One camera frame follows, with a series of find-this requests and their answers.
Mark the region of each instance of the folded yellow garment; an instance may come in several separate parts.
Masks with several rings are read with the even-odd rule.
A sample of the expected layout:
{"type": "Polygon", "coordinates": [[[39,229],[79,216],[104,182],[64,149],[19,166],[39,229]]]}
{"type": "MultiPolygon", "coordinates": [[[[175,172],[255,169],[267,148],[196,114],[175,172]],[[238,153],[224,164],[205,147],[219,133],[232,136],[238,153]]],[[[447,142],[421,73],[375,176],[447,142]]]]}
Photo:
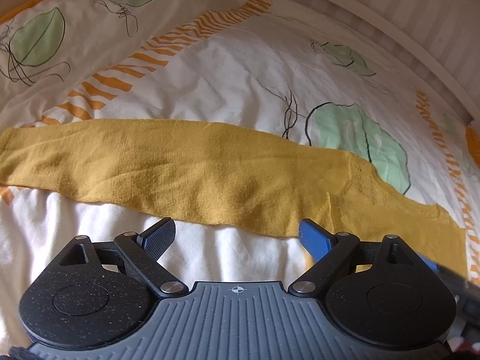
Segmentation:
{"type": "Polygon", "coordinates": [[[303,218],[361,240],[394,233],[467,273],[464,230],[439,205],[399,194],[371,163],[223,123],[97,119],[7,128],[0,183],[275,237],[297,235],[303,218]]]}

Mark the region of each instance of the gray plastic panel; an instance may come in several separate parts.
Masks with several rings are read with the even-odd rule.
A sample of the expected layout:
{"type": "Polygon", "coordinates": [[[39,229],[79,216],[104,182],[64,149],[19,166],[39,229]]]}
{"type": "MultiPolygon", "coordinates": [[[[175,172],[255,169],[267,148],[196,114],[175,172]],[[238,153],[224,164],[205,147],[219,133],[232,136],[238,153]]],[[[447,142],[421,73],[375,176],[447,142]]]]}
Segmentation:
{"type": "Polygon", "coordinates": [[[340,332],[318,303],[287,294],[280,282],[206,283],[160,301],[147,323],[100,349],[64,351],[34,344],[45,360],[440,360],[440,344],[393,352],[340,332]]]}

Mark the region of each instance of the striped wall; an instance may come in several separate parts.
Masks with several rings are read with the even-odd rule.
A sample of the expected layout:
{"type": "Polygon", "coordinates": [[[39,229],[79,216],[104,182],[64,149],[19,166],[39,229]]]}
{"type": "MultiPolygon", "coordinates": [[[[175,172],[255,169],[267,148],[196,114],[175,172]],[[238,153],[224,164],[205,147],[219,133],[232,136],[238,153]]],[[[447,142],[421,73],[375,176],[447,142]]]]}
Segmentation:
{"type": "Polygon", "coordinates": [[[480,0],[354,0],[411,38],[451,76],[467,99],[453,94],[452,85],[447,88],[445,80],[368,21],[327,0],[294,1],[336,18],[381,45],[429,83],[465,123],[472,120],[472,108],[480,115],[480,0]]]}

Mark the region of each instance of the metal bolt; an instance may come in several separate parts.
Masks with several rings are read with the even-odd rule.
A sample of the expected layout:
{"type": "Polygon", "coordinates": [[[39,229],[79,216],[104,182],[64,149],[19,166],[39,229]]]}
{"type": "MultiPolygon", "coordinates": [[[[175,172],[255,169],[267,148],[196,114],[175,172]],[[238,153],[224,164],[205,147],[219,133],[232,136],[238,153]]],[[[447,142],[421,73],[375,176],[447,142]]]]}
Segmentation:
{"type": "Polygon", "coordinates": [[[182,291],[183,288],[183,284],[178,281],[167,281],[160,286],[160,289],[166,294],[176,294],[177,292],[182,291]]]}
{"type": "Polygon", "coordinates": [[[297,281],[293,284],[292,288],[295,292],[307,294],[315,291],[316,286],[311,281],[297,281]]]}

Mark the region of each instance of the white bedding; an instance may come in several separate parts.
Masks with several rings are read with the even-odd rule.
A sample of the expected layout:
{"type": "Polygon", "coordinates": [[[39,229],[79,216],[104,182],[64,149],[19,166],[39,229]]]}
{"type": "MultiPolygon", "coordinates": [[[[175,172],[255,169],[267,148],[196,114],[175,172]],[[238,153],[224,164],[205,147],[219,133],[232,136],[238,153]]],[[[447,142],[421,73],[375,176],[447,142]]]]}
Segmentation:
{"type": "MultiPolygon", "coordinates": [[[[185,46],[180,51],[156,45],[172,55],[147,50],[152,47],[146,42],[154,43],[153,37],[168,42],[158,37],[181,34],[174,28],[207,11],[225,12],[246,1],[45,0],[24,10],[0,25],[0,69],[6,73],[0,75],[0,128],[88,117],[220,121],[362,155],[360,121],[368,125],[369,155],[382,177],[417,202],[440,204],[465,227],[464,206],[449,175],[445,150],[415,107],[416,91],[421,90],[429,96],[431,118],[459,163],[465,200],[472,206],[469,220],[480,221],[474,204],[480,199],[480,172],[467,152],[465,127],[417,76],[334,20],[288,0],[271,0],[260,16],[217,31],[211,27],[213,33],[205,38],[188,46],[177,44],[185,46]],[[37,43],[28,43],[28,31],[39,34],[37,43]],[[335,46],[339,44],[356,54],[335,46]],[[168,64],[129,57],[138,51],[168,64]],[[349,58],[353,63],[346,66],[349,58]],[[119,65],[141,74],[109,69],[119,65]],[[95,73],[131,88],[126,91],[117,81],[102,83],[95,73]],[[115,97],[89,94],[88,83],[115,97]],[[99,108],[99,102],[105,105],[99,108]]],[[[94,242],[107,241],[125,231],[141,232],[158,220],[44,190],[12,187],[2,190],[2,197],[0,353],[10,345],[28,345],[16,313],[19,299],[72,237],[86,234],[94,242]]],[[[478,229],[471,233],[478,236],[478,229]]],[[[469,266],[471,250],[467,247],[469,266]]],[[[160,263],[190,287],[196,280],[282,280],[286,287],[305,270],[304,249],[296,238],[181,222],[175,243],[160,263]]],[[[470,277],[478,276],[470,270],[470,277]]]]}

